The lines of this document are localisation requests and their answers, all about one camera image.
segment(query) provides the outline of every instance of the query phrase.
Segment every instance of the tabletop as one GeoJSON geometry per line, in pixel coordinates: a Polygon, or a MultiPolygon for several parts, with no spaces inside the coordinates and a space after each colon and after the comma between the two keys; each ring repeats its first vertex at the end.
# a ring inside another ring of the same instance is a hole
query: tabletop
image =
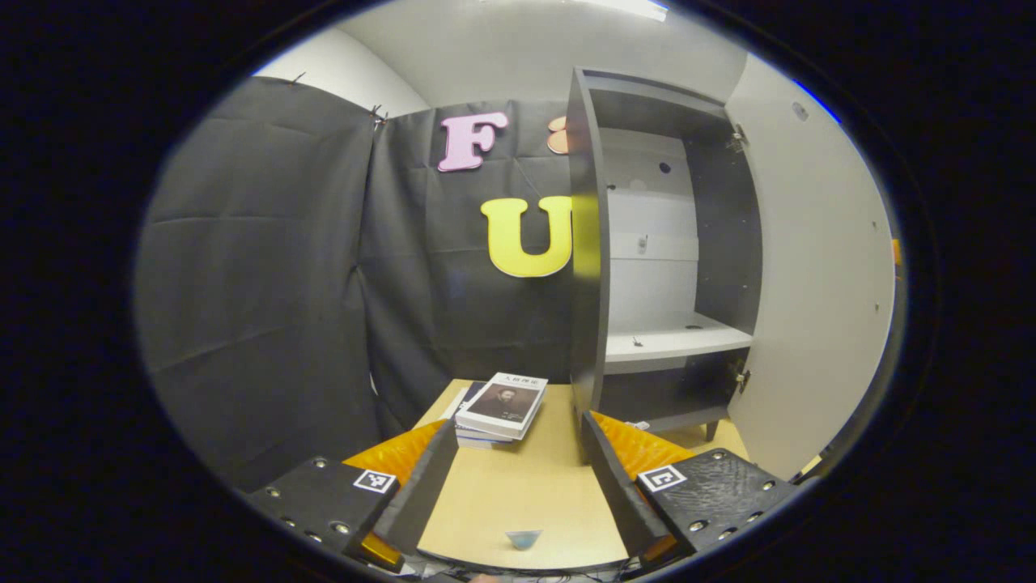
{"type": "MultiPolygon", "coordinates": [[[[438,419],[471,381],[455,380],[414,427],[438,419]]],[[[583,465],[571,385],[547,385],[525,439],[461,447],[419,549],[506,569],[576,569],[629,557],[594,470],[583,465]],[[528,550],[510,530],[543,530],[528,550]]]]}

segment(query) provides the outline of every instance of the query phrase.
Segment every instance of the black curtain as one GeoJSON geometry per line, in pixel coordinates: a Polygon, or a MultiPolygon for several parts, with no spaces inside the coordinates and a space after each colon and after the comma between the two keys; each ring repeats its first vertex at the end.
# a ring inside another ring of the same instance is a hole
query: black curtain
{"type": "Polygon", "coordinates": [[[143,357],[183,439],[244,491],[382,438],[355,270],[373,135],[358,106],[252,78],[157,183],[135,280],[143,357]]]}
{"type": "Polygon", "coordinates": [[[252,78],[209,112],[161,175],[135,281],[145,362],[194,451],[251,491],[410,429],[451,379],[568,382],[571,266],[498,270],[480,210],[525,199],[523,247],[547,250],[539,199],[570,194],[547,123],[566,109],[467,104],[376,127],[252,78]],[[510,123],[482,167],[439,172],[441,120],[493,111],[510,123]]]}
{"type": "Polygon", "coordinates": [[[410,428],[451,379],[497,372],[569,382],[571,263],[516,278],[490,261],[494,198],[522,198],[522,245],[550,242],[540,198],[571,194],[569,162],[547,148],[566,101],[485,101],[388,119],[371,159],[359,244],[371,371],[399,429],[410,428]],[[440,172],[444,118],[502,111],[507,127],[481,167],[440,172]]]}

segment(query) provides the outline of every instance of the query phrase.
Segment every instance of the ceiling light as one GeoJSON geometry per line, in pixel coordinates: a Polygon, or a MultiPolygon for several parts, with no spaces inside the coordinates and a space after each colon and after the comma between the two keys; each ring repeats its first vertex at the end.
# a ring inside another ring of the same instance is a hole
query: ceiling light
{"type": "Polygon", "coordinates": [[[586,4],[597,4],[598,6],[605,6],[608,8],[615,8],[616,10],[630,12],[631,14],[648,17],[658,22],[665,22],[665,16],[669,12],[668,7],[658,4],[656,2],[652,2],[652,0],[576,0],[576,1],[584,2],[586,4]]]}

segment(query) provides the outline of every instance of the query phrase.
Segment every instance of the ceiling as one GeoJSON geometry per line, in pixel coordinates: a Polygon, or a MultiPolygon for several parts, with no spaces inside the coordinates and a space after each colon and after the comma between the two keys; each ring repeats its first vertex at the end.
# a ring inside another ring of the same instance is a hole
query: ceiling
{"type": "Polygon", "coordinates": [[[667,81],[725,101],[747,54],[672,10],[659,23],[573,0],[395,0],[338,27],[432,107],[567,99],[574,66],[667,81]]]}

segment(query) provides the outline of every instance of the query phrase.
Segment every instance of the stack of books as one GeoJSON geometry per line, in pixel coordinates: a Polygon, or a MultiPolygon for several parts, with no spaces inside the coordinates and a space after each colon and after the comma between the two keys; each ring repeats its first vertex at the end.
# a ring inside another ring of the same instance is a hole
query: stack of books
{"type": "Polygon", "coordinates": [[[497,373],[460,391],[442,418],[456,418],[458,445],[492,449],[525,437],[546,388],[546,379],[497,373]]]}

